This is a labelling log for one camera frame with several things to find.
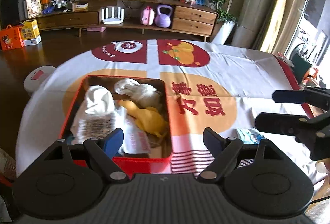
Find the cotton swab bag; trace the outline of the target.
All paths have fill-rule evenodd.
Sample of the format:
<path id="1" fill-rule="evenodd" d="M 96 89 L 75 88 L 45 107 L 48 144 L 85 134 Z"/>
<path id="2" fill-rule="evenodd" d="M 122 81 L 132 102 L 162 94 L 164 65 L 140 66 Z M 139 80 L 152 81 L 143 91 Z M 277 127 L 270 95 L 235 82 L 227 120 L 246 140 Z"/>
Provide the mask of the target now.
<path id="1" fill-rule="evenodd" d="M 119 128 L 119 120 L 117 111 L 104 116 L 86 113 L 76 114 L 70 128 L 73 135 L 72 144 L 83 144 L 91 137 L 105 138 L 116 128 Z"/>

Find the white cloth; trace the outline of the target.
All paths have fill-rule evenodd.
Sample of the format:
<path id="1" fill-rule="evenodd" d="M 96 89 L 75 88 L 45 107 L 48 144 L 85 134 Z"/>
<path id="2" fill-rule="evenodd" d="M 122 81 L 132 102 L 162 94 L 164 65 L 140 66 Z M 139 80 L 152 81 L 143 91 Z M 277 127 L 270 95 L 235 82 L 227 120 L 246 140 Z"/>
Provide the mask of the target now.
<path id="1" fill-rule="evenodd" d="M 119 107 L 119 127 L 122 129 L 124 138 L 119 148 L 119 154 L 148 154 L 151 146 L 146 132 L 142 131 L 135 123 L 135 118 L 127 113 L 127 109 Z"/>

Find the white face mask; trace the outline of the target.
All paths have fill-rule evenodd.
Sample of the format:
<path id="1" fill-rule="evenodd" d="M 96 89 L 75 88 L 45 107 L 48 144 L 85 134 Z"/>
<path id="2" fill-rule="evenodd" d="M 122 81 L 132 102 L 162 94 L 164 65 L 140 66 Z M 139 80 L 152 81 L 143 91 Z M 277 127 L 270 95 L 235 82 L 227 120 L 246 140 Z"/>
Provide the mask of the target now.
<path id="1" fill-rule="evenodd" d="M 114 112 L 115 104 L 111 92 L 103 86 L 92 85 L 86 91 L 86 114 L 104 116 Z"/>

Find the yellow rubber duck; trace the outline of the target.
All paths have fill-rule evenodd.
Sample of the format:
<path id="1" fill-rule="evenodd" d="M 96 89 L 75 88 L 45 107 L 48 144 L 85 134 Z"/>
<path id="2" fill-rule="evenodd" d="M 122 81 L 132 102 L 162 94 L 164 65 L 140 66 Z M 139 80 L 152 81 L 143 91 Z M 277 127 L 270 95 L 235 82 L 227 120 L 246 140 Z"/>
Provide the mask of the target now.
<path id="1" fill-rule="evenodd" d="M 135 124 L 142 131 L 159 139 L 167 134 L 167 122 L 156 108 L 139 108 L 131 100 L 119 100 L 118 105 L 125 108 L 129 116 L 135 118 Z"/>

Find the white gauze towel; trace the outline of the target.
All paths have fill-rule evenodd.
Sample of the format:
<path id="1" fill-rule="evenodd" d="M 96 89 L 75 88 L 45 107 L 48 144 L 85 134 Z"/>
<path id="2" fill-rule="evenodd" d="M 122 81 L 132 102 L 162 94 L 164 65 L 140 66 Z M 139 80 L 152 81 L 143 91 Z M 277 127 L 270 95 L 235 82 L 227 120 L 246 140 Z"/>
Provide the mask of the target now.
<path id="1" fill-rule="evenodd" d="M 143 108 L 162 110 L 162 93 L 150 84 L 141 84 L 131 78 L 125 78 L 115 83 L 114 91 L 120 95 L 128 95 Z"/>

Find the green orange utensil holder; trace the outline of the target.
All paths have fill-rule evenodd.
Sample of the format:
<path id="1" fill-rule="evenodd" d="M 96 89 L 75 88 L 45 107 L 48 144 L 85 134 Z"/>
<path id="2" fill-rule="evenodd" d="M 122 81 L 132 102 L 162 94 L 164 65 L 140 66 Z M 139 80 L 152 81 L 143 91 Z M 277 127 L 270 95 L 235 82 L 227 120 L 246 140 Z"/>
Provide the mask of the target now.
<path id="1" fill-rule="evenodd" d="M 291 61 L 294 64 L 293 73 L 298 83 L 302 83 L 307 80 L 307 78 L 317 78 L 319 70 L 313 67 L 313 65 L 304 57 L 295 54 Z"/>

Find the red gift box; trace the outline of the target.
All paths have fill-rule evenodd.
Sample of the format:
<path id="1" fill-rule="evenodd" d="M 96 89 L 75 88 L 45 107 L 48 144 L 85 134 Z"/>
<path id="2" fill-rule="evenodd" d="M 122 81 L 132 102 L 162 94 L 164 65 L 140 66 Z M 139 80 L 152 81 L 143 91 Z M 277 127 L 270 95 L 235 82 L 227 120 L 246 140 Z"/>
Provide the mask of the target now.
<path id="1" fill-rule="evenodd" d="M 105 138 L 120 128 L 116 142 L 104 142 L 106 154 L 129 176 L 166 173 L 172 155 L 164 81 L 88 75 L 77 88 L 60 137 L 70 145 Z"/>

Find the printed white tablecloth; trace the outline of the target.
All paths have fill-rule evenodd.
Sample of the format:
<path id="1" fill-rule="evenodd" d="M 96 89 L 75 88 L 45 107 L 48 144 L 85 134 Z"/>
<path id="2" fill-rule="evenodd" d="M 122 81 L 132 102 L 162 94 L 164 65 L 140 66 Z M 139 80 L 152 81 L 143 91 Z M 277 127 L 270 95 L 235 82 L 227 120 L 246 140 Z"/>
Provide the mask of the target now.
<path id="1" fill-rule="evenodd" d="M 300 104 L 272 100 L 275 90 L 290 90 L 295 82 L 271 54 L 195 41 L 112 42 L 61 64 L 34 92 L 18 133 L 18 174 L 70 135 L 66 116 L 80 106 L 77 90 L 112 77 L 154 79 L 166 91 L 171 131 L 165 147 L 147 158 L 115 157 L 129 175 L 198 174 L 213 159 L 203 143 L 205 128 L 230 137 L 253 127 L 261 112 L 304 114 Z"/>

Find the round white stool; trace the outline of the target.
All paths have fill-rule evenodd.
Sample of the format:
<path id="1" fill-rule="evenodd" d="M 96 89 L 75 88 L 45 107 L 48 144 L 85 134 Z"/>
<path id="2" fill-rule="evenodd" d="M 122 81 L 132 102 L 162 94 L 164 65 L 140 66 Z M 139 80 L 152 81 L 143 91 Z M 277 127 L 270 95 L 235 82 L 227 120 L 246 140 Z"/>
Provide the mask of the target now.
<path id="1" fill-rule="evenodd" d="M 51 65 L 41 66 L 32 72 L 24 80 L 24 89 L 28 94 L 34 93 L 40 85 L 45 81 L 54 71 L 55 67 Z"/>

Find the white wifi router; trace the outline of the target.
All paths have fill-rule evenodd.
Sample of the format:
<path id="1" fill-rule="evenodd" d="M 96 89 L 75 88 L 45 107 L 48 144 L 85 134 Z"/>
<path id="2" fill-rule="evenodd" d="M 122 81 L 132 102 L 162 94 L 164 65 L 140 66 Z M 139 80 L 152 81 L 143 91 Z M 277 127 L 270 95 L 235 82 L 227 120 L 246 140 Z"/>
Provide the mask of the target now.
<path id="1" fill-rule="evenodd" d="M 119 25 L 124 21 L 125 10 L 121 7 L 105 7 L 101 9 L 101 22 L 105 25 Z"/>

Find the white standing air conditioner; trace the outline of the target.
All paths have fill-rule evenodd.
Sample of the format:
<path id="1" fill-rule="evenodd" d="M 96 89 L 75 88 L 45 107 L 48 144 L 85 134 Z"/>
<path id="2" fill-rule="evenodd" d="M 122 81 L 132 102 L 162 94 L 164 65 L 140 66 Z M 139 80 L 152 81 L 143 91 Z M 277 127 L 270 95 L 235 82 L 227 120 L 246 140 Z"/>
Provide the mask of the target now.
<path id="1" fill-rule="evenodd" d="M 271 0 L 244 0 L 232 46 L 250 48 L 267 15 Z"/>

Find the purple kettlebell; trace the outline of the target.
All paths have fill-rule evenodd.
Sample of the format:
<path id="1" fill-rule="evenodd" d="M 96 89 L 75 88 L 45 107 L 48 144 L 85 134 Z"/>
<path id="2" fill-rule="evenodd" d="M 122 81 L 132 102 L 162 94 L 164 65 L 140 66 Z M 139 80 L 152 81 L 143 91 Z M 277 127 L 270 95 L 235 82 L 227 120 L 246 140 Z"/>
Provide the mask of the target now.
<path id="1" fill-rule="evenodd" d="M 164 9 L 168 9 L 169 10 L 169 14 L 165 14 L 162 13 L 160 10 L 164 8 Z M 173 12 L 173 8 L 171 6 L 168 5 L 159 5 L 157 7 L 157 11 L 156 11 L 156 18 L 154 20 L 154 23 L 156 24 L 156 26 L 161 27 L 161 28 L 168 28 L 171 25 L 171 15 Z"/>

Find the orange gift bag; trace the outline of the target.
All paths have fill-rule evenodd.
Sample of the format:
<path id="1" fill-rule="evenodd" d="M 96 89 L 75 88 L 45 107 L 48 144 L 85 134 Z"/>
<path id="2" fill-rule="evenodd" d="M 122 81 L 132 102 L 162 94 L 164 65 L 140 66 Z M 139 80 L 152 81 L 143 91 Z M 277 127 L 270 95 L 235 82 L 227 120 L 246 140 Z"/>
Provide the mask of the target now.
<path id="1" fill-rule="evenodd" d="M 24 47 L 19 26 L 8 25 L 7 28 L 0 31 L 1 50 L 12 50 Z"/>

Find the wooden tv cabinet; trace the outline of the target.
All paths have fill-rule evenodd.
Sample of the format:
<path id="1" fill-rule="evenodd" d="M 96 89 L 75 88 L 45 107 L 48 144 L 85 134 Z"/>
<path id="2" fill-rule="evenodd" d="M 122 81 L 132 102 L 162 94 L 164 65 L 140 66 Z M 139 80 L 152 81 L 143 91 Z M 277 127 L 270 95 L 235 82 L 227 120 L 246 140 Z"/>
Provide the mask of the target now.
<path id="1" fill-rule="evenodd" d="M 69 12 L 54 11 L 50 14 L 36 16 L 40 31 L 56 29 L 83 29 L 88 27 L 132 28 L 156 31 L 169 31 L 197 35 L 205 40 L 212 37 L 219 14 L 207 6 L 192 5 L 178 0 L 75 0 L 72 8 L 78 4 L 88 4 L 87 8 Z M 161 5 L 170 6 L 170 26 L 159 27 L 156 24 L 143 25 L 140 22 L 141 12 L 151 7 L 156 14 L 165 13 Z M 123 22 L 120 24 L 104 24 L 102 20 L 124 9 Z"/>

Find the black mini fridge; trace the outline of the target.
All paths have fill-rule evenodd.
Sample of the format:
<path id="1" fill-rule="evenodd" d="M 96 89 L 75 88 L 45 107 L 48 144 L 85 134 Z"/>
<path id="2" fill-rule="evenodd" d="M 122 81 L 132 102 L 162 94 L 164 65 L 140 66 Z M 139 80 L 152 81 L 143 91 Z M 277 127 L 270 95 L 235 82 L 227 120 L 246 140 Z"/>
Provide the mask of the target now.
<path id="1" fill-rule="evenodd" d="M 25 19 L 25 0 L 1 0 L 1 28 L 14 26 Z"/>

